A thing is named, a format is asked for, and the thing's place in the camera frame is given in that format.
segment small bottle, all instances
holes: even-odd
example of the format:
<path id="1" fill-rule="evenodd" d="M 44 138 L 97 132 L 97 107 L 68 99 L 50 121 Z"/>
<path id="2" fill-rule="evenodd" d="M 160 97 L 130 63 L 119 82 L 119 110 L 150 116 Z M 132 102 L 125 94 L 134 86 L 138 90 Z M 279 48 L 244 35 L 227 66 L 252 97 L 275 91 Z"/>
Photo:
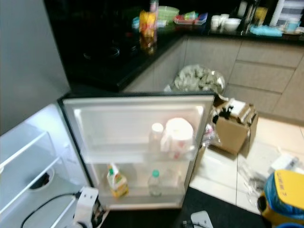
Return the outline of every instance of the small bottle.
<path id="1" fill-rule="evenodd" d="M 149 192 L 151 196 L 161 196 L 161 180 L 160 172 L 158 170 L 153 170 L 152 176 L 148 180 Z"/>
<path id="2" fill-rule="evenodd" d="M 159 152 L 161 150 L 163 125 L 161 123 L 154 123 L 149 135 L 149 152 Z"/>

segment open fridge door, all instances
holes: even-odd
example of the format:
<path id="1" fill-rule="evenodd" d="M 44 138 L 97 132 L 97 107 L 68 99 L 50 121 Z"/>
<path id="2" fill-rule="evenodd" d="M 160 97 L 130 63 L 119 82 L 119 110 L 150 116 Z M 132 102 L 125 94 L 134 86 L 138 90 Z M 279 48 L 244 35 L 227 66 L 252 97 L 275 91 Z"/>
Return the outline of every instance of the open fridge door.
<path id="1" fill-rule="evenodd" d="M 180 208 L 203 137 L 213 93 L 120 94 L 112 97 L 69 98 L 63 109 L 105 209 Z M 191 145 L 183 153 L 151 149 L 152 125 L 182 118 L 192 127 Z M 129 192 L 113 197 L 107 180 L 114 163 L 126 177 Z M 148 180 L 158 170 L 161 195 L 153 196 Z"/>

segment white bowl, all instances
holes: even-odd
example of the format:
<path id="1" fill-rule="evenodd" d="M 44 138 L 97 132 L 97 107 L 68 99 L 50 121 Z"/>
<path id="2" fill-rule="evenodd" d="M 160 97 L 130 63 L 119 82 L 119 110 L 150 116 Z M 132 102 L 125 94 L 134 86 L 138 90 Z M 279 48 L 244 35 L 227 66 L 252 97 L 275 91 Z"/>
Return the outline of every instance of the white bowl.
<path id="1" fill-rule="evenodd" d="M 241 23 L 241 19 L 228 18 L 225 20 L 224 29 L 226 31 L 235 31 L 235 30 L 237 30 L 240 23 Z"/>

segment bottle cap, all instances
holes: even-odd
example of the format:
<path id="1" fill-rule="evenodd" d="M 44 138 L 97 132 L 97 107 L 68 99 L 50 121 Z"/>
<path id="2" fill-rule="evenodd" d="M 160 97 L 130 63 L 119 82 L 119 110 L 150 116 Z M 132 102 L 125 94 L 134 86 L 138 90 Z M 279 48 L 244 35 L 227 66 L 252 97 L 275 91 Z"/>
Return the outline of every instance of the bottle cap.
<path id="1" fill-rule="evenodd" d="M 152 172 L 153 177 L 159 177 L 159 175 L 160 175 L 160 172 L 158 170 L 153 170 L 153 172 Z"/>

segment plastic bag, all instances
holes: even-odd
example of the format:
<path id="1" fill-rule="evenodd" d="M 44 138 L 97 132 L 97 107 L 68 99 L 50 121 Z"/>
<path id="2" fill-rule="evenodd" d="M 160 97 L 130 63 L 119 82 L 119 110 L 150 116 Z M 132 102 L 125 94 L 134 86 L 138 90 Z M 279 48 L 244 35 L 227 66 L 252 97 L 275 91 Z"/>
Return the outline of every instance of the plastic bag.
<path id="1" fill-rule="evenodd" d="M 220 144 L 220 139 L 215 129 L 215 124 L 208 123 L 203 135 L 202 146 L 207 147 L 210 144 Z"/>
<path id="2" fill-rule="evenodd" d="M 265 197 L 271 209 L 290 218 L 304 220 L 304 210 L 283 203 L 276 192 L 274 173 L 270 175 L 264 187 Z"/>

